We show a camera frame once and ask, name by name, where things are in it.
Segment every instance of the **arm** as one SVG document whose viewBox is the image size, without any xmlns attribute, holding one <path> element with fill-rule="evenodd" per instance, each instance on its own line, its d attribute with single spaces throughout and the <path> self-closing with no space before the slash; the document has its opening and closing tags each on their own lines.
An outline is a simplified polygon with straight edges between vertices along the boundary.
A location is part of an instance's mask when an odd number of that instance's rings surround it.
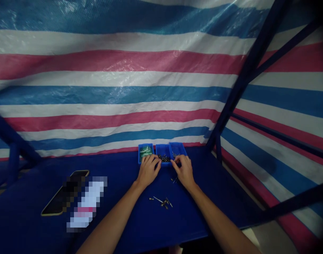
<svg viewBox="0 0 323 254">
<path fill-rule="evenodd" d="M 257 247 L 241 232 L 239 228 L 203 193 L 193 178 L 192 164 L 188 156 L 179 155 L 176 162 L 171 160 L 178 178 L 191 194 L 210 227 L 214 237 L 225 253 L 260 253 Z"/>
<path fill-rule="evenodd" d="M 81 245 L 77 254 L 108 254 L 114 252 L 134 205 L 144 189 L 157 177 L 160 167 L 161 160 L 158 159 L 157 155 L 150 155 L 142 159 L 137 180 L 93 230 Z"/>
</svg>

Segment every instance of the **hand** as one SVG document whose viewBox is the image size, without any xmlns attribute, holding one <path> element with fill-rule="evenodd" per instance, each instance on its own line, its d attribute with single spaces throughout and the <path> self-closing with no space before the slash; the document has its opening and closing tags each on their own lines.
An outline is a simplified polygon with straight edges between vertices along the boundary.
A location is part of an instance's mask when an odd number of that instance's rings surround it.
<svg viewBox="0 0 323 254">
<path fill-rule="evenodd" d="M 142 158 L 139 175 L 136 180 L 138 185 L 143 188 L 149 186 L 157 177 L 161 168 L 161 159 L 157 155 L 148 155 Z"/>
<path fill-rule="evenodd" d="M 176 163 L 181 162 L 181 168 L 177 166 Z M 174 160 L 171 160 L 172 165 L 175 169 L 175 171 L 178 174 L 178 178 L 180 182 L 183 184 L 183 186 L 189 190 L 189 188 L 192 188 L 196 185 L 194 178 L 193 178 L 193 170 L 192 170 L 192 164 L 191 160 L 188 156 L 185 155 L 178 155 Z"/>
</svg>

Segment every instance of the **blue metal frame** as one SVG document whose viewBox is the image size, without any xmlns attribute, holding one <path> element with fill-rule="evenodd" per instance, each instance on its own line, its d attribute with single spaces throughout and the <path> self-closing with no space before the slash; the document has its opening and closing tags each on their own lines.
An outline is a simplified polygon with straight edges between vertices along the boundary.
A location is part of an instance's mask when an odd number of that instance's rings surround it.
<svg viewBox="0 0 323 254">
<path fill-rule="evenodd" d="M 309 144 L 306 144 L 304 142 L 301 142 L 301 141 L 299 141 L 297 139 L 291 138 L 291 137 L 289 137 L 289 136 L 287 136 L 285 134 L 282 134 L 282 133 L 280 133 L 278 131 L 275 131 L 273 129 L 270 129 L 270 128 L 266 127 L 266 126 L 263 126 L 263 125 L 258 124 L 256 122 L 253 122 L 253 121 L 251 121 L 249 119 L 246 119 L 246 118 L 244 118 L 244 117 L 242 117 L 240 115 L 237 115 L 237 114 L 233 113 L 232 117 L 234 117 L 234 118 L 236 118 L 236 119 L 238 119 L 238 120 L 240 120 L 240 121 L 242 121 L 244 123 L 247 123 L 248 125 L 251 125 L 251 126 L 261 130 L 261 131 L 264 131 L 264 132 L 266 132 L 266 133 L 268 133 L 268 134 L 270 134 L 270 135 L 272 135 L 272 136 L 274 136 L 276 138 L 279 138 L 279 139 L 281 139 L 281 140 L 283 140 L 283 141 L 285 141 L 285 142 L 287 142 L 287 143 L 289 143 L 291 145 L 299 147 L 300 149 L 303 149 L 306 152 L 309 152 L 309 153 L 314 154 L 314 155 L 316 155 L 316 156 L 318 156 L 320 158 L 323 158 L 323 150 L 321 150 L 321 149 L 313 147 L 313 146 L 311 146 Z"/>
<path fill-rule="evenodd" d="M 250 54 L 243 65 L 243 68 L 230 93 L 230 96 L 228 97 L 225 107 L 220 114 L 217 124 L 207 143 L 207 146 L 210 150 L 212 150 L 214 144 L 216 144 L 218 161 L 221 161 L 222 159 L 221 147 L 220 147 L 220 136 L 231 116 L 255 128 L 258 128 L 266 133 L 269 133 L 270 135 L 273 135 L 285 142 L 288 142 L 294 146 L 297 146 L 309 153 L 312 153 L 316 156 L 319 156 L 320 158 L 323 158 L 323 151 L 320 149 L 317 149 L 308 144 L 300 142 L 296 139 L 293 139 L 275 130 L 272 130 L 263 125 L 250 121 L 239 115 L 233 114 L 233 111 L 239 99 L 241 98 L 243 92 L 245 91 L 247 85 L 249 84 L 249 82 L 255 79 L 264 70 L 270 67 L 273 63 L 275 63 L 283 55 L 289 52 L 292 48 L 294 48 L 298 43 L 300 43 L 303 39 L 305 39 L 308 35 L 310 35 L 313 31 L 315 31 L 320 26 L 320 22 L 318 20 L 312 21 L 305 28 L 303 28 L 298 34 L 296 34 L 291 40 L 289 40 L 283 47 L 281 47 L 275 54 L 273 54 L 267 61 L 265 61 L 261 66 L 257 68 L 264 53 L 267 50 L 267 47 L 272 41 L 275 31 L 280 25 L 286 13 L 286 10 L 290 4 L 291 4 L 291 1 L 276 0 L 274 2 L 268 14 L 268 17 L 265 20 L 264 25 L 259 33 L 259 36 L 256 39 L 250 51 Z M 277 217 L 293 212 L 297 209 L 301 209 L 305 206 L 312 205 L 316 202 L 320 202 L 322 200 L 323 200 L 323 184 L 316 186 L 315 188 L 312 188 L 304 193 L 301 193 L 300 195 L 297 195 L 274 207 L 267 209 L 263 213 L 263 217 L 259 218 L 258 223 L 262 224 L 262 223 L 274 220 Z"/>
<path fill-rule="evenodd" d="M 20 151 L 15 143 L 10 144 L 10 158 L 8 160 L 7 185 L 11 186 L 18 179 Z"/>
<path fill-rule="evenodd" d="M 213 149 L 216 138 L 220 137 L 223 129 L 225 128 L 228 119 L 230 118 L 239 99 L 244 93 L 246 86 L 248 85 L 247 80 L 250 73 L 253 73 L 259 65 L 291 3 L 292 0 L 274 1 L 263 27 L 261 28 L 260 33 L 254 42 L 243 68 L 240 71 L 237 81 L 235 82 L 234 87 L 227 99 L 224 109 L 218 118 L 217 124 L 207 142 L 207 146 L 210 150 Z"/>
<path fill-rule="evenodd" d="M 41 161 L 40 155 L 0 116 L 0 138 L 8 145 L 16 144 L 20 155 L 34 164 Z"/>
<path fill-rule="evenodd" d="M 271 207 L 270 209 L 267 209 L 263 212 L 263 218 L 260 220 L 260 224 L 275 220 L 276 218 L 287 213 L 321 201 L 323 201 L 323 184 L 311 188 L 303 193 L 300 193 L 299 195 L 294 196 L 293 198 Z"/>
</svg>

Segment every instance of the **forearm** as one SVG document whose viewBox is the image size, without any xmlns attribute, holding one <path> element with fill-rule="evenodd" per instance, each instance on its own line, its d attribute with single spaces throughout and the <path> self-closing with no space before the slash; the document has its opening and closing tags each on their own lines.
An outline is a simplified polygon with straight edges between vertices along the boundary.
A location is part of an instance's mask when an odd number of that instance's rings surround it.
<svg viewBox="0 0 323 254">
<path fill-rule="evenodd" d="M 121 234 L 124 231 L 132 209 L 143 190 L 144 187 L 138 185 L 137 182 L 134 182 L 127 193 L 89 235 L 77 254 L 113 253 Z"/>
<path fill-rule="evenodd" d="M 198 185 L 187 188 L 201 210 L 214 237 L 225 253 L 260 253 L 257 247 L 202 192 Z"/>
</svg>

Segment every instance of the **person's right hand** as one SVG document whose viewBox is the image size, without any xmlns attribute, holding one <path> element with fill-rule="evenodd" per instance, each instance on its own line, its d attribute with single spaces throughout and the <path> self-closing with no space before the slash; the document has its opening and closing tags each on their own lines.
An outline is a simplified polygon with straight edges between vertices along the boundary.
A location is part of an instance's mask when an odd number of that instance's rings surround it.
<svg viewBox="0 0 323 254">
<path fill-rule="evenodd" d="M 179 168 L 176 163 L 181 162 L 181 167 Z M 193 170 L 191 160 L 188 156 L 178 155 L 171 163 L 178 174 L 178 178 L 183 186 L 188 190 L 196 185 L 193 178 Z"/>
</svg>

